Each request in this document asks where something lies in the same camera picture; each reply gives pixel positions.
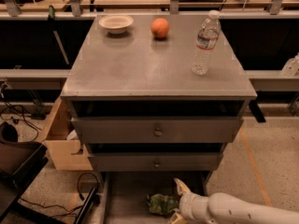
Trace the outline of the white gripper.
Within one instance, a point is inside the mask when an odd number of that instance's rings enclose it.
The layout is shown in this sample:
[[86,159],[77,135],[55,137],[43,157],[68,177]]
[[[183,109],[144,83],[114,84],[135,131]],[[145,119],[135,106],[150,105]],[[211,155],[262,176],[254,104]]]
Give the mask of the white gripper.
[[174,179],[177,193],[182,196],[179,201],[179,212],[175,212],[167,224],[187,224],[187,220],[205,221],[208,197],[190,192],[188,186],[178,178]]

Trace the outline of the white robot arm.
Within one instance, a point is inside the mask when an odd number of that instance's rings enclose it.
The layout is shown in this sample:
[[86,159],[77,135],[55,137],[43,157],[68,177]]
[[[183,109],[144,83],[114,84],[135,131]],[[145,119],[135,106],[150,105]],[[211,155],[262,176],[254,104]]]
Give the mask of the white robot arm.
[[180,200],[167,224],[299,224],[298,212],[248,203],[222,192],[201,196],[180,179],[174,181]]

